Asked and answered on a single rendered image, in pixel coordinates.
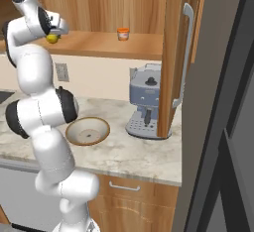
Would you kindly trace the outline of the white bowl with brown rim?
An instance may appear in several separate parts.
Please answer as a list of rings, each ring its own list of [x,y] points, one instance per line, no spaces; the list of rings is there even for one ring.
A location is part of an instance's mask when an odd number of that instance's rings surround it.
[[[70,123],[66,139],[76,146],[92,146],[104,141],[110,133],[109,124],[102,118],[83,117]]]

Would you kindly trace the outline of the dark grey fridge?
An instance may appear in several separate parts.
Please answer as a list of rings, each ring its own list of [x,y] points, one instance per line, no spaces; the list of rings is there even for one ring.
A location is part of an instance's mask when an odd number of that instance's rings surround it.
[[[254,232],[254,0],[204,0],[172,232]]]

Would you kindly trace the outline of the dark sink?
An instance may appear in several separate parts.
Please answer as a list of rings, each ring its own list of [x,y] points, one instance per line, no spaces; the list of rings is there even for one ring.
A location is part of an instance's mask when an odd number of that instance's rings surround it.
[[[9,91],[0,91],[0,104],[7,100],[10,96],[13,95],[13,92]]]

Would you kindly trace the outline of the wooden wall cabinet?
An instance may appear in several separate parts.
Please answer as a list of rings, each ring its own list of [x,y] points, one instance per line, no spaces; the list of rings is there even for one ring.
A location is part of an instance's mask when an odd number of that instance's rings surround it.
[[[50,11],[59,12],[70,33],[56,54],[110,58],[160,59],[166,0],[39,0]],[[129,29],[121,42],[118,28]]]

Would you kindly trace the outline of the grey blue coffee machine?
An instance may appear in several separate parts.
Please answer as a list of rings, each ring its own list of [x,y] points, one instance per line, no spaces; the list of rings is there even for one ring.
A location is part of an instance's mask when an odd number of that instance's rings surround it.
[[[165,140],[157,135],[159,98],[161,84],[161,65],[146,63],[144,66],[130,69],[129,100],[137,107],[125,129],[134,137],[148,140]]]

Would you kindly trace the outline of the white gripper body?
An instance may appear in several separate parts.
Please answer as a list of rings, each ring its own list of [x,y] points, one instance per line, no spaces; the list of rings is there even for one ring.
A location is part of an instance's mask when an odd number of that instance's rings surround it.
[[[69,31],[68,24],[59,13],[50,12],[51,33],[55,35],[66,35]]]

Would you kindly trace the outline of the yellow lemon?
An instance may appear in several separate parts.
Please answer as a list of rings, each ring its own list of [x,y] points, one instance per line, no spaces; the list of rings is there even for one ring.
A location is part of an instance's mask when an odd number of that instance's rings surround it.
[[[49,35],[46,36],[46,40],[50,44],[55,44],[60,38],[61,38],[60,35],[55,35],[55,34],[49,34]]]

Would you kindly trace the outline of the wooden cabinet door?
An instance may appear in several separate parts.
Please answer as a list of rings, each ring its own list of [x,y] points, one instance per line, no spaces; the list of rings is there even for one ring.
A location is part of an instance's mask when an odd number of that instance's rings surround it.
[[[190,55],[187,72],[193,62],[198,41],[200,20],[204,0],[167,0],[163,39],[161,86],[157,135],[166,137],[171,129],[177,108],[173,100],[179,97],[185,49],[188,35],[189,17],[183,14],[184,4],[193,9],[193,27],[190,41]]]

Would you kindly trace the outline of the grey wall outlet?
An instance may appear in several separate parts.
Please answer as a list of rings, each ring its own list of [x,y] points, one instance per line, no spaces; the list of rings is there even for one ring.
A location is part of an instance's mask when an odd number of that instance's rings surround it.
[[[57,63],[56,71],[57,71],[58,81],[69,82],[67,65],[65,63]]]

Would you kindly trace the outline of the orange jar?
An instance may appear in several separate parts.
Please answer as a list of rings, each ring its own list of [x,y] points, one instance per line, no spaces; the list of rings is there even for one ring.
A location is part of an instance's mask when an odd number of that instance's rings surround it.
[[[118,28],[117,37],[121,42],[125,42],[129,39],[129,29],[128,28]]]

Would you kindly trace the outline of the grey dishwasher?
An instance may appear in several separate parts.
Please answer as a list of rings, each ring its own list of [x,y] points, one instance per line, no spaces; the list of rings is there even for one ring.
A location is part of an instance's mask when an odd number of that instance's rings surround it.
[[[60,200],[37,192],[36,174],[0,168],[0,205],[15,224],[52,232],[62,220]]]

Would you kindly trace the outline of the wooden drawer front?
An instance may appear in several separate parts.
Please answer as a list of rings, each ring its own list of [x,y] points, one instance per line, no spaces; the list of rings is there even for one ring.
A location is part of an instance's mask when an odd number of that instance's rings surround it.
[[[171,232],[179,188],[133,178],[100,174],[97,197],[88,202],[101,232]],[[109,186],[141,186],[129,191]]]

